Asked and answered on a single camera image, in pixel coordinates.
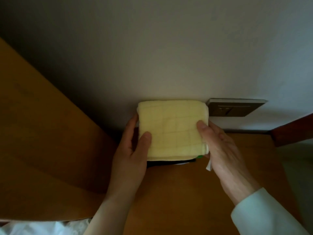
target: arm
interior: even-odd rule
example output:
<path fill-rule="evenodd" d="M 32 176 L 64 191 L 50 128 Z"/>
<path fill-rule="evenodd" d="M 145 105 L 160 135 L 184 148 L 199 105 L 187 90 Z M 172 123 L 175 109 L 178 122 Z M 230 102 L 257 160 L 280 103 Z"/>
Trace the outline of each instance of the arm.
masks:
<path fill-rule="evenodd" d="M 131 139 L 138 120 L 136 114 L 124 130 L 112 162 L 110 184 L 103 203 L 84 235 L 121 235 L 135 193 L 146 173 L 151 134 L 146 132 L 132 151 Z"/>
<path fill-rule="evenodd" d="M 209 121 L 197 123 L 209 146 L 212 167 L 235 205 L 232 220 L 241 235 L 305 234 L 302 225 L 251 176 L 232 138 Z"/>

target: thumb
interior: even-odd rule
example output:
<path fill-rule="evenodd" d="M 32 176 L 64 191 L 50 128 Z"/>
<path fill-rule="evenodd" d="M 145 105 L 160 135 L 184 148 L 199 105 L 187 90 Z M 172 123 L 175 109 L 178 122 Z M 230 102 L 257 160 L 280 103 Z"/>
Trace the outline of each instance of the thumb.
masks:
<path fill-rule="evenodd" d="M 197 129 L 207 143 L 210 152 L 213 154 L 223 150 L 224 143 L 219 139 L 218 135 L 213 131 L 213 129 L 207 126 L 202 120 L 197 122 Z"/>
<path fill-rule="evenodd" d="M 147 157 L 148 149 L 151 145 L 151 133 L 145 132 L 139 139 L 135 153 L 139 157 Z"/>

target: wooden panel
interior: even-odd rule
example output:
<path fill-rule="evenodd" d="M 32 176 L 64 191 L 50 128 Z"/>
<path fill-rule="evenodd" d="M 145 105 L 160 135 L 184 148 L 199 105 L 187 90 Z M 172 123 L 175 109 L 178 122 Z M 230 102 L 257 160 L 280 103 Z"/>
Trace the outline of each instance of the wooden panel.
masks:
<path fill-rule="evenodd" d="M 0 39 L 0 219 L 92 216 L 116 147 Z"/>
<path fill-rule="evenodd" d="M 313 138 L 313 114 L 271 130 L 277 147 Z"/>
<path fill-rule="evenodd" d="M 296 219 L 300 215 L 269 135 L 230 134 L 252 175 Z M 208 159 L 186 165 L 147 169 L 128 215 L 128 234 L 238 234 L 231 221 L 234 206 Z"/>

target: yellow towel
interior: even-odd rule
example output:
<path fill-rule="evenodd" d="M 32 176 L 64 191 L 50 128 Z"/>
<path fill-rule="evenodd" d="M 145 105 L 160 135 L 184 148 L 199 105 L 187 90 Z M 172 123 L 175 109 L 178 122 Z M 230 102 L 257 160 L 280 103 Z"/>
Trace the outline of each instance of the yellow towel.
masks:
<path fill-rule="evenodd" d="M 208 124 L 209 110 L 199 101 L 148 101 L 138 104 L 139 137 L 152 134 L 148 161 L 188 160 L 209 152 L 196 123 Z"/>

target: wall outlet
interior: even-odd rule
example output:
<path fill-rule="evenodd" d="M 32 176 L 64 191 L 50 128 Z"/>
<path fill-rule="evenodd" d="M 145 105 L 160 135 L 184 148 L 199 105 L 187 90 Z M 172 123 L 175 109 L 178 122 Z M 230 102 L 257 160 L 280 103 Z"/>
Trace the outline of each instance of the wall outlet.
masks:
<path fill-rule="evenodd" d="M 209 99 L 209 116 L 244 117 L 265 104 L 266 100 Z"/>

